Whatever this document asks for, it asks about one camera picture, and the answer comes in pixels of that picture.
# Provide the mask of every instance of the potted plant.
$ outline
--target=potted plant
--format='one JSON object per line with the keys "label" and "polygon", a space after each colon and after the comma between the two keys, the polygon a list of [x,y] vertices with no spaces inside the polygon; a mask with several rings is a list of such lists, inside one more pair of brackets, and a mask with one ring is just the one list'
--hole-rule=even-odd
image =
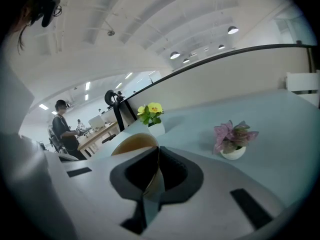
{"label": "potted plant", "polygon": [[148,125],[150,133],[154,137],[165,134],[165,127],[161,122],[159,116],[164,114],[164,110],[160,103],[151,102],[147,106],[141,106],[138,108],[138,116],[140,116],[140,121],[144,125]]}
{"label": "potted plant", "polygon": [[240,158],[246,151],[246,146],[253,141],[258,131],[248,131],[250,128],[245,121],[242,121],[233,127],[232,121],[222,123],[221,126],[215,126],[216,144],[214,152],[221,153],[222,156],[229,160]]}

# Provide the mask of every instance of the black rectangle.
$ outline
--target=black rectangle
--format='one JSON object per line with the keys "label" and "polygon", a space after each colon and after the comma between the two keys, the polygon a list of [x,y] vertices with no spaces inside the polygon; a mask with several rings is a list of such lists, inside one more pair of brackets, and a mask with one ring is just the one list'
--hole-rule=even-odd
{"label": "black rectangle", "polygon": [[89,157],[92,157],[92,155],[88,152],[88,150],[85,149],[84,151],[88,154]]}
{"label": "black rectangle", "polygon": [[271,216],[243,188],[230,191],[230,194],[256,230],[272,221]]}
{"label": "black rectangle", "polygon": [[66,173],[69,175],[69,177],[74,177],[74,176],[78,176],[80,174],[86,174],[88,172],[91,172],[92,170],[88,167],[85,168],[81,168],[81,169],[77,169],[77,170],[70,170],[67,171]]}

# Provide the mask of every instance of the white pot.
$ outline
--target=white pot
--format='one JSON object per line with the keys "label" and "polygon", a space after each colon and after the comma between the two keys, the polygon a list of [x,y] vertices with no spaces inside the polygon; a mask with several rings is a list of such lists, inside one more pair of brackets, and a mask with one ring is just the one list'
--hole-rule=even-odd
{"label": "white pot", "polygon": [[243,156],[243,154],[246,152],[246,148],[247,148],[246,146],[243,146],[242,148],[235,150],[229,154],[225,154],[223,150],[220,151],[220,153],[224,158],[228,160],[236,160]]}
{"label": "white pot", "polygon": [[148,126],[148,129],[150,131],[150,133],[154,136],[154,137],[158,137],[160,135],[163,135],[166,133],[165,131],[165,126],[164,124],[161,123],[156,123],[152,126]]}

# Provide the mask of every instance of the yellow flower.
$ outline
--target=yellow flower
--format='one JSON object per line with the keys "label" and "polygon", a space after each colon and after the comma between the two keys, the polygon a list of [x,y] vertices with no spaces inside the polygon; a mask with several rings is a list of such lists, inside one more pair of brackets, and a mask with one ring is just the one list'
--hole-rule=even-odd
{"label": "yellow flower", "polygon": [[148,105],[150,113],[162,113],[163,109],[160,103],[151,102]]}
{"label": "yellow flower", "polygon": [[138,108],[138,114],[137,115],[139,116],[139,115],[143,114],[144,112],[145,112],[145,107],[141,106],[141,107]]}

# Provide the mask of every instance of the white table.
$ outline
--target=white table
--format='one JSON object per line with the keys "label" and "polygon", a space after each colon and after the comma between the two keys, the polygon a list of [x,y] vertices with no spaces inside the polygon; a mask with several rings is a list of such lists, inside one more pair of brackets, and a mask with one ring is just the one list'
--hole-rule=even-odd
{"label": "white table", "polygon": [[[287,90],[168,111],[161,119],[166,131],[157,137],[161,146],[229,163],[269,189],[286,207],[309,193],[319,173],[320,110]],[[234,124],[245,120],[259,131],[245,154],[234,161],[212,154],[214,126],[228,120]],[[91,159],[110,156],[128,136],[148,132],[137,120]]]}

